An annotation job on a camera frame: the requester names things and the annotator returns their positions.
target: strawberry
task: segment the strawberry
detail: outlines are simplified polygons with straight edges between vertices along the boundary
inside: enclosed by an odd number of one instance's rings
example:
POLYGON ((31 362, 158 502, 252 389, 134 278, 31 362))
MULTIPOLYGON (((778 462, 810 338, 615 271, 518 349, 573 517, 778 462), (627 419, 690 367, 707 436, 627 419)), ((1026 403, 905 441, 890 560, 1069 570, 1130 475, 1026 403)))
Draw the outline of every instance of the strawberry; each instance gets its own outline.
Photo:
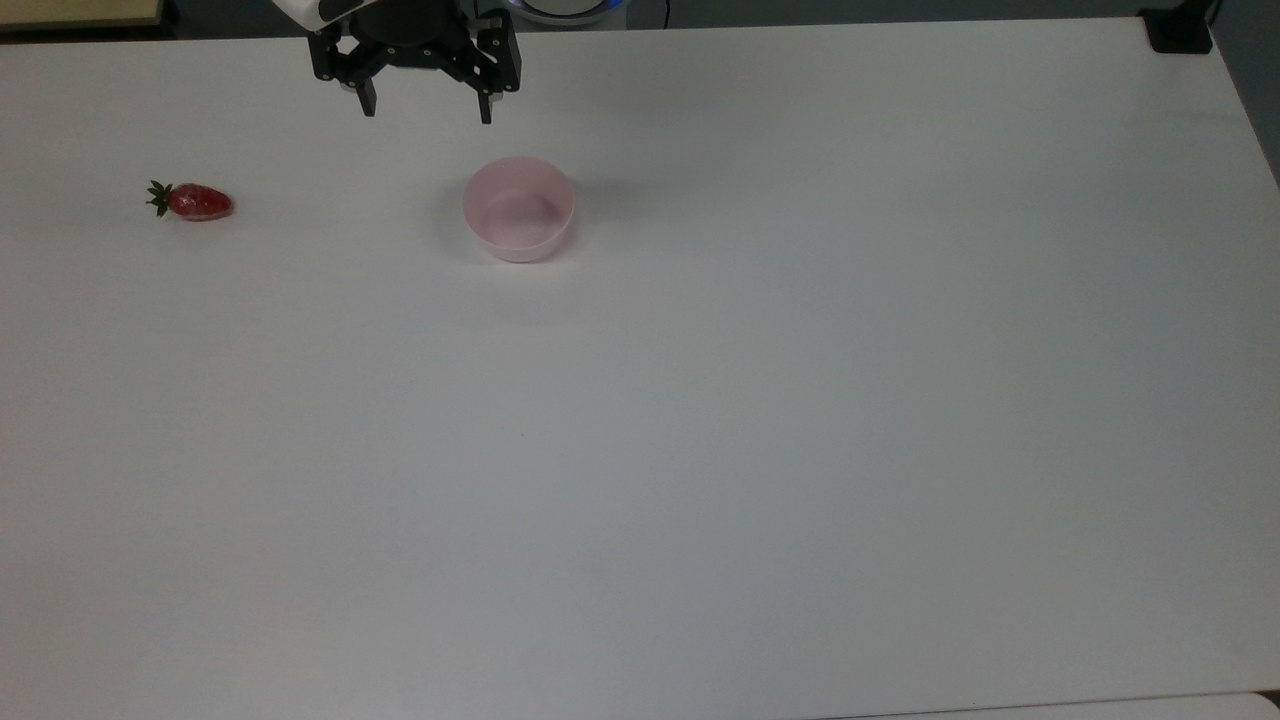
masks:
POLYGON ((151 181, 148 192, 151 200, 147 200, 147 205, 156 206, 157 218, 166 210, 173 210, 183 220, 200 223, 225 218, 236 209, 227 193, 189 182, 174 187, 151 181))

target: table surface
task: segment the table surface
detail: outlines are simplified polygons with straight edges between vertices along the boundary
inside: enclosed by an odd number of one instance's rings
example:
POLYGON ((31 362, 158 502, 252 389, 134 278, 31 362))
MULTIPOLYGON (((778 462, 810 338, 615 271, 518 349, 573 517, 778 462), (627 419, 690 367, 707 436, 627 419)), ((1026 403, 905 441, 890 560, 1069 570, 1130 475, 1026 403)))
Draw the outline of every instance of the table surface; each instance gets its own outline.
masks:
POLYGON ((931 714, 929 720, 1280 720, 1280 708, 1258 694, 1221 694, 1085 702, 931 714))
POLYGON ((0 47, 0 715, 1280 687, 1280 193, 1133 19, 0 47), (461 191, 579 190, 554 261, 461 191), (238 211, 156 219, 147 181, 238 211))

